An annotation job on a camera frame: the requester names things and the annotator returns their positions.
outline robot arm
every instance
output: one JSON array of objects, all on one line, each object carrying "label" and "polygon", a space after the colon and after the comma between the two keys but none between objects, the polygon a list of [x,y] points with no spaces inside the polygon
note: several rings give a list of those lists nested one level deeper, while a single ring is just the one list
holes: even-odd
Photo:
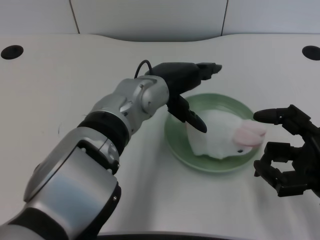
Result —
[{"label": "robot arm", "polygon": [[162,63],[145,76],[121,81],[35,169],[25,206],[0,227],[0,239],[94,239],[119,202],[114,174],[132,134],[165,104],[179,120],[206,132],[180,94],[221,68],[215,63]]},{"label": "robot arm", "polygon": [[[278,193],[279,197],[302,195],[311,189],[320,197],[320,129],[310,117],[294,105],[258,111],[253,118],[262,123],[282,125],[292,135],[300,135],[302,147],[290,143],[268,142],[260,160],[254,161],[255,176],[261,176]],[[281,172],[271,166],[272,161],[292,161],[294,171]]]}]

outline silver arm segment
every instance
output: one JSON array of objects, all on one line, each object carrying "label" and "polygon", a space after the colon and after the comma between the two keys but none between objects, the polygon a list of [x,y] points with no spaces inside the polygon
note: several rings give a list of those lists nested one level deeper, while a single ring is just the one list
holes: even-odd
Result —
[{"label": "silver arm segment", "polygon": [[[168,100],[169,90],[161,77],[147,75],[121,81],[112,94],[94,105],[89,120],[84,120],[86,126],[69,132],[35,169],[24,193],[25,206],[0,227],[0,239],[74,240],[97,236],[121,195],[113,175],[120,167],[122,152],[117,149],[122,143],[118,132],[127,131],[128,139],[123,140],[126,145],[142,122]],[[99,122],[92,125],[97,114]],[[101,122],[107,117],[106,122],[111,119],[117,123],[115,128],[123,125],[125,129],[113,132]]]},{"label": "silver arm segment", "polygon": [[158,108],[169,100],[168,86],[159,76],[140,76],[124,79],[115,91],[102,98],[90,113],[108,112],[125,124],[129,138],[141,127],[144,120],[151,118]]}]

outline pink rabbit ear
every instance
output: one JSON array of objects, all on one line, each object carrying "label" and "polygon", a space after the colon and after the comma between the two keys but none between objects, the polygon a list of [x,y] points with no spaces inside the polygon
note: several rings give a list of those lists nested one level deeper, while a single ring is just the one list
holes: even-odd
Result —
[{"label": "pink rabbit ear", "polygon": [[257,147],[261,145],[264,138],[244,128],[237,128],[232,140],[239,145]]},{"label": "pink rabbit ear", "polygon": [[241,127],[259,136],[264,136],[267,132],[267,127],[264,124],[252,120],[244,120]]}]

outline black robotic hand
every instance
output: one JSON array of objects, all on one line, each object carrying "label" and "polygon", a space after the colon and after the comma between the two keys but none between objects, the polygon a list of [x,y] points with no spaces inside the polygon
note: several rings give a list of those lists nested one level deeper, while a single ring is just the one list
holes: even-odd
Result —
[{"label": "black robotic hand", "polygon": [[[253,118],[261,123],[280,124],[289,133],[300,135],[304,140],[302,147],[268,142],[262,158],[254,161],[254,176],[266,180],[276,189],[279,197],[302,195],[308,189],[320,197],[320,129],[312,124],[311,118],[294,105],[261,110]],[[272,161],[292,161],[294,171],[281,172],[271,166]]]},{"label": "black robotic hand", "polygon": [[207,126],[202,119],[189,109],[189,103],[180,94],[201,84],[202,80],[211,79],[222,66],[215,63],[164,62],[146,73],[163,78],[169,89],[168,112],[181,122],[188,122],[194,128],[206,133]]}]

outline plate rim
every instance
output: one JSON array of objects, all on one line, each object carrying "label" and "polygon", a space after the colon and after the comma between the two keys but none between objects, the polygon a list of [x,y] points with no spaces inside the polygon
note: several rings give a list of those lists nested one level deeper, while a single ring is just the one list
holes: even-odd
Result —
[{"label": "plate rim", "polygon": [[[200,93],[200,94],[195,94],[195,95],[190,95],[188,97],[186,97],[185,99],[188,100],[189,98],[192,98],[192,97],[195,97],[195,96],[200,96],[200,95],[216,95],[216,96],[222,96],[222,97],[227,97],[229,99],[232,99],[234,101],[237,101],[239,102],[240,104],[242,104],[243,106],[245,106],[246,108],[248,108],[250,110],[250,112],[252,113],[252,115],[254,114],[254,112],[245,104],[243,104],[242,102],[230,97],[230,96],[227,96],[227,95],[223,95],[223,94],[219,94],[219,93]],[[170,151],[171,153],[173,154],[174,157],[176,157],[178,160],[180,160],[181,162],[183,162],[184,164],[188,165],[189,167],[193,168],[193,169],[196,169],[196,170],[199,170],[199,171],[203,171],[203,172],[207,172],[207,173],[227,173],[227,172],[232,172],[234,170],[237,170],[239,168],[242,168],[246,165],[248,165],[250,163],[250,161],[253,160],[254,156],[256,154],[258,154],[258,152],[261,150],[261,146],[257,147],[256,149],[253,149],[252,151],[255,151],[254,155],[252,158],[250,158],[248,161],[246,161],[245,163],[239,165],[239,166],[235,166],[233,168],[229,168],[229,169],[225,169],[225,170],[210,170],[210,169],[206,169],[206,168],[202,168],[202,167],[199,167],[199,166],[195,166],[187,161],[185,161],[182,157],[180,157],[175,151],[174,149],[172,148],[172,146],[169,144],[169,139],[168,139],[168,135],[166,133],[166,126],[167,126],[167,122],[169,120],[169,118],[172,118],[172,114],[168,114],[166,120],[165,120],[165,123],[164,123],[164,128],[163,128],[163,131],[164,131],[164,138],[165,138],[165,141],[166,141],[166,144],[169,146],[170,148]]]}]

